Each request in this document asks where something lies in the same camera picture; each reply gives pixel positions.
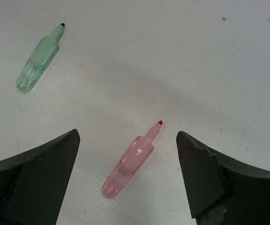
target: pink highlighter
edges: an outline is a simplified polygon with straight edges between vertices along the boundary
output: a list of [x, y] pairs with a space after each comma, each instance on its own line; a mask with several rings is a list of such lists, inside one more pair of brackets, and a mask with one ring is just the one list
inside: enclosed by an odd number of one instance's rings
[[152, 141], [159, 133], [162, 124], [160, 120], [146, 136], [136, 137], [103, 184], [102, 192], [106, 197], [114, 198], [149, 157], [154, 150]]

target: white table surface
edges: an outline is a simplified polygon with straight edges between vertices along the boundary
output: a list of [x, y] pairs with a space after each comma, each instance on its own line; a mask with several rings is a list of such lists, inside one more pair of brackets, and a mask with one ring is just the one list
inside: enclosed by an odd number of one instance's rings
[[[26, 60], [60, 23], [58, 54], [20, 93]], [[150, 158], [104, 198], [128, 145], [159, 120]], [[178, 131], [270, 170], [270, 0], [0, 0], [0, 160], [73, 128], [81, 144], [57, 225], [195, 224]]]

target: green highlighter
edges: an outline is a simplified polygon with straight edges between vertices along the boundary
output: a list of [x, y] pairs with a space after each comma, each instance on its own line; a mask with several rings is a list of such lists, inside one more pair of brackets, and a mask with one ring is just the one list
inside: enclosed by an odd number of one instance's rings
[[59, 50], [58, 41], [63, 34], [64, 26], [64, 23], [60, 24], [50, 36], [40, 40], [16, 81], [19, 90], [29, 91], [39, 80]]

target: marker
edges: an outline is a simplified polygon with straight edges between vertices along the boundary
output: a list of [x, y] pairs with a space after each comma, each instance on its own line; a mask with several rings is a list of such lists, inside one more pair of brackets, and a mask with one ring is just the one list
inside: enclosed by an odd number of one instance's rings
[[149, 157], [154, 150], [152, 141], [162, 124], [160, 120], [146, 136], [138, 136], [134, 140], [102, 186], [102, 192], [106, 197], [114, 198]]
[[16, 80], [16, 86], [19, 90], [29, 91], [34, 87], [59, 50], [58, 41], [63, 34], [64, 26], [64, 23], [60, 24], [50, 36], [40, 40]]

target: highlighter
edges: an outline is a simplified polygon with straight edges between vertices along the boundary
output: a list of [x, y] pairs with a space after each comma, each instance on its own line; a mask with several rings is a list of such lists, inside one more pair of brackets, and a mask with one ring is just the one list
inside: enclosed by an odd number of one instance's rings
[[37, 47], [16, 80], [16, 86], [19, 90], [29, 91], [34, 87], [59, 50], [58, 41], [63, 34], [64, 26], [64, 23], [60, 24], [54, 29], [51, 35], [46, 36], [39, 41]]
[[160, 120], [146, 136], [138, 136], [134, 140], [102, 186], [102, 192], [106, 197], [114, 198], [149, 157], [154, 150], [152, 141], [162, 124]]

